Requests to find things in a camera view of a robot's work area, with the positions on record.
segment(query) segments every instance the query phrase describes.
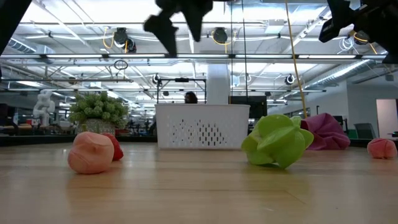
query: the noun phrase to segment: peach plush toy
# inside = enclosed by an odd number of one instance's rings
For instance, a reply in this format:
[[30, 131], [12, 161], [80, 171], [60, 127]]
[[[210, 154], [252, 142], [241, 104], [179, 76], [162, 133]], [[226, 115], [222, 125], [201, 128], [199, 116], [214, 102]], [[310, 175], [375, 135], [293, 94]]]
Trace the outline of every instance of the peach plush toy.
[[375, 159], [393, 159], [397, 157], [396, 145], [388, 139], [373, 139], [368, 144], [368, 152]]
[[76, 136], [68, 163], [79, 174], [99, 174], [109, 169], [113, 154], [114, 147], [109, 137], [84, 132]]

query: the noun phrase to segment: white pillar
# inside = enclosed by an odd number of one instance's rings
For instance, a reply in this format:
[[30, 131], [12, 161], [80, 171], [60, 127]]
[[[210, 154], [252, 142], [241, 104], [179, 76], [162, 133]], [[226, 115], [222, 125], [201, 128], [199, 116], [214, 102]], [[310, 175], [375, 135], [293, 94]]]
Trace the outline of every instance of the white pillar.
[[207, 104], [227, 105], [231, 91], [227, 64], [209, 64], [207, 68]]

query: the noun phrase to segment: white statue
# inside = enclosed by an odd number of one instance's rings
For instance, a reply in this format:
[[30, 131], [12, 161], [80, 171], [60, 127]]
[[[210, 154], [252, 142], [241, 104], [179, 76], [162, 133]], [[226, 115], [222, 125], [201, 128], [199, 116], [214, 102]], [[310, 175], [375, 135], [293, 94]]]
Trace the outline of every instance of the white statue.
[[55, 103], [50, 100], [51, 95], [52, 91], [42, 90], [37, 96], [38, 101], [33, 108], [33, 117], [42, 118], [42, 126], [49, 125], [49, 113], [53, 113], [55, 111]]

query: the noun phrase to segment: ceiling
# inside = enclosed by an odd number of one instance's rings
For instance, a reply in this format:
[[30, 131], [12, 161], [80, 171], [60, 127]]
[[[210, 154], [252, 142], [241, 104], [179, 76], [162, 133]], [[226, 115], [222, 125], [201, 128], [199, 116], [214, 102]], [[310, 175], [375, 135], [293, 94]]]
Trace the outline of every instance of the ceiling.
[[[340, 38], [327, 43], [318, 41], [323, 23], [330, 18], [326, 1], [322, 0], [291, 0], [289, 4], [290, 20], [292, 22], [292, 37], [295, 40], [296, 54], [370, 54], [369, 45], [356, 45], [352, 39], [344, 40], [351, 32], [349, 26], [342, 29]], [[215, 2], [213, 10], [205, 18], [202, 28], [201, 42], [193, 42], [182, 14], [174, 15], [171, 20], [178, 27], [177, 47], [179, 54], [291, 54], [289, 26], [286, 22], [284, 1], [281, 0], [245, 0], [242, 13], [241, 1], [232, 6], [223, 2]], [[111, 45], [112, 33], [117, 27], [127, 28], [127, 33], [137, 45], [137, 54], [165, 54], [166, 50], [154, 35], [143, 31], [143, 22], [151, 15], [158, 14], [160, 9], [155, 1], [148, 0], [44, 0], [30, 5], [24, 18], [14, 33], [14, 39], [24, 45], [37, 49], [46, 46], [55, 54], [123, 54], [124, 50]], [[224, 27], [229, 34], [231, 44], [218, 45], [211, 38], [215, 27]], [[21, 51], [7, 47], [4, 54], [22, 54]], [[53, 64], [35, 64], [34, 60], [0, 60], [2, 67], [7, 69], [7, 78], [44, 77], [51, 74], [54, 79], [76, 77], [78, 79], [111, 79], [116, 78], [118, 71], [106, 66], [104, 60], [77, 60], [76, 62], [95, 62], [90, 66], [77, 67], [75, 61], [54, 60]], [[228, 66], [233, 75], [239, 77], [236, 88], [245, 88], [245, 73], [248, 73], [249, 88], [289, 89], [284, 78], [294, 74], [292, 62], [264, 63], [261, 60], [249, 60], [245, 64], [242, 60], [211, 61], [207, 59], [132, 59], [130, 66], [124, 72], [118, 73], [119, 78], [127, 78], [131, 82], [102, 82], [100, 88], [123, 89], [142, 88], [151, 89], [154, 74], [163, 78], [206, 78], [209, 63], [221, 63]], [[328, 70], [338, 66], [340, 62], [331, 60], [317, 60], [314, 62], [300, 62], [297, 64], [298, 74], [304, 82], [310, 82]], [[89, 88], [90, 84], [81, 82], [77, 85], [51, 82], [47, 86], [62, 88]], [[198, 88], [190, 83], [170, 83], [167, 88]], [[204, 98], [204, 92], [199, 91], [199, 98]], [[143, 92], [120, 91], [117, 95], [132, 103], [153, 103], [150, 95]], [[168, 99], [183, 99], [183, 93], [172, 92]]]

